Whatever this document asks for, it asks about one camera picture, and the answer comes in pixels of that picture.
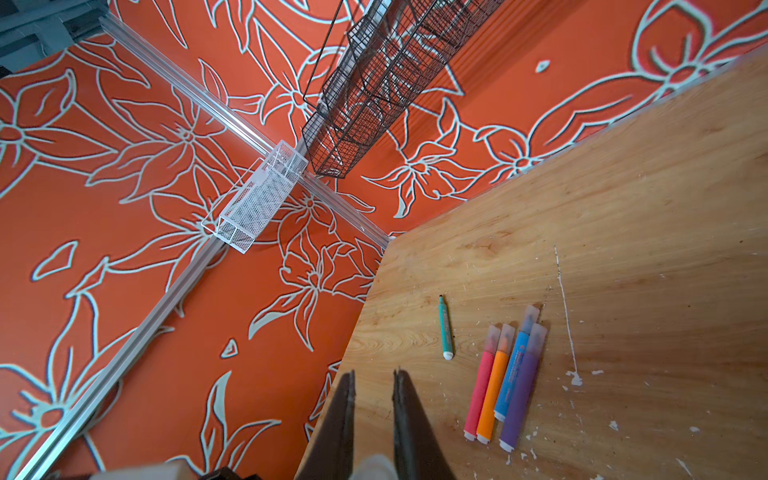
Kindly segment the clear pen cap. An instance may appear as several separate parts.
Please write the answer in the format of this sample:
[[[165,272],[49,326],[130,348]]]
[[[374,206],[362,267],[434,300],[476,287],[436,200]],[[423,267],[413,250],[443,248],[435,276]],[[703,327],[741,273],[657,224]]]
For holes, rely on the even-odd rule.
[[[349,480],[398,480],[393,462],[383,454],[375,454],[361,462]]]

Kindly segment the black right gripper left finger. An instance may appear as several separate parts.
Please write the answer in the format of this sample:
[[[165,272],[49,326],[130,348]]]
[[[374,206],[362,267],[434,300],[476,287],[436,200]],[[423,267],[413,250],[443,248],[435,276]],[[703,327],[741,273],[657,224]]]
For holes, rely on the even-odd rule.
[[[340,377],[314,444],[296,479],[339,479],[352,476],[354,466],[355,372]]]

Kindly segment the pink pen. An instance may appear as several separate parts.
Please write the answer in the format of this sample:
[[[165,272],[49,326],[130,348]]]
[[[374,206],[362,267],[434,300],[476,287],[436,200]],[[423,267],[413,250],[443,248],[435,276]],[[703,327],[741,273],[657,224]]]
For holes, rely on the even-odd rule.
[[[470,406],[464,425],[464,437],[469,441],[475,441],[477,438],[477,428],[490,381],[500,335],[501,329],[495,324],[491,324],[480,356],[480,365],[478,367]]]

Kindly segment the white mesh basket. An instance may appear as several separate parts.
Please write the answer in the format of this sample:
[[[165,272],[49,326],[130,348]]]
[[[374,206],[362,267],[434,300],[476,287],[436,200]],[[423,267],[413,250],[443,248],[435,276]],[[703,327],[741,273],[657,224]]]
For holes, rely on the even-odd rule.
[[[246,253],[303,177],[308,161],[284,141],[255,161],[232,188],[215,200],[203,230]]]

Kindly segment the purple pen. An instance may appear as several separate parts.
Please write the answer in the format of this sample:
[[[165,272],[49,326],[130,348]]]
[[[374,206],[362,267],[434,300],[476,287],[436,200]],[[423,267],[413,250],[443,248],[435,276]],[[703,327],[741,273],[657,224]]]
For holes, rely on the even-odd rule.
[[[528,344],[519,364],[499,439],[500,447],[508,453],[515,450],[518,445],[547,333],[548,329],[542,324],[536,323],[532,326]]]

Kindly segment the green pen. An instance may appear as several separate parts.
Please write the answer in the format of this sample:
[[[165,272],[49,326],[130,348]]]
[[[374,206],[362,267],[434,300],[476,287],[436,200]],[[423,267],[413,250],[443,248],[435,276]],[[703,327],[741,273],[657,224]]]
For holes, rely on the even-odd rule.
[[[451,331],[448,308],[443,295],[439,296],[439,316],[442,340],[442,355],[447,361],[454,357],[453,335]]]

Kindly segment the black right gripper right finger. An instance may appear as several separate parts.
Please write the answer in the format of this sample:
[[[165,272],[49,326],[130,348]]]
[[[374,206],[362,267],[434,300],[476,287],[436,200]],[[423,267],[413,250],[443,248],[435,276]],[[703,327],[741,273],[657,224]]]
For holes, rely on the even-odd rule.
[[[394,465],[399,479],[455,479],[410,375],[394,372]]]

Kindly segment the aluminium frame post left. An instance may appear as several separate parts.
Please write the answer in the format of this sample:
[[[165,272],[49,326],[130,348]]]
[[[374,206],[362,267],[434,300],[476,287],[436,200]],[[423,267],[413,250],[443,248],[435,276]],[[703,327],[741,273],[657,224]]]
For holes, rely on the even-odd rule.
[[[256,153],[265,156],[275,146],[274,142],[236,115],[225,103],[214,97],[192,76],[184,72],[114,14],[106,14],[100,19],[100,23],[104,31],[120,45],[211,115],[214,120],[224,125],[228,131],[235,134]],[[333,191],[319,177],[307,171],[302,174],[299,184],[313,196],[323,201],[334,213],[340,215],[379,248],[386,249],[388,247],[391,237],[353,208],[349,202],[339,193]]]

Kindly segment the orange pen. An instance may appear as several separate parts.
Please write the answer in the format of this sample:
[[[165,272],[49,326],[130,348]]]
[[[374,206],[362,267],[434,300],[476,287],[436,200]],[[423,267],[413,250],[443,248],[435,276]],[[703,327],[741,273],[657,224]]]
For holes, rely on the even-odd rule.
[[[484,445],[487,445],[492,438],[495,424],[494,408],[509,364],[514,336],[515,328],[510,324],[503,324],[477,427],[477,439]]]

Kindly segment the blue pen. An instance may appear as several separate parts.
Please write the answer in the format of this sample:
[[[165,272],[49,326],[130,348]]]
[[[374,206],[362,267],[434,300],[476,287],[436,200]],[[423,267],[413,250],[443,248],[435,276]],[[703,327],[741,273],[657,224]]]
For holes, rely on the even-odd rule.
[[[503,379],[501,390],[494,408],[494,417],[503,422],[511,401],[512,391],[516,382],[520,362],[527,347],[530,332],[533,325],[537,322],[540,315],[540,309],[534,305],[526,307],[521,327],[518,331],[507,370]]]

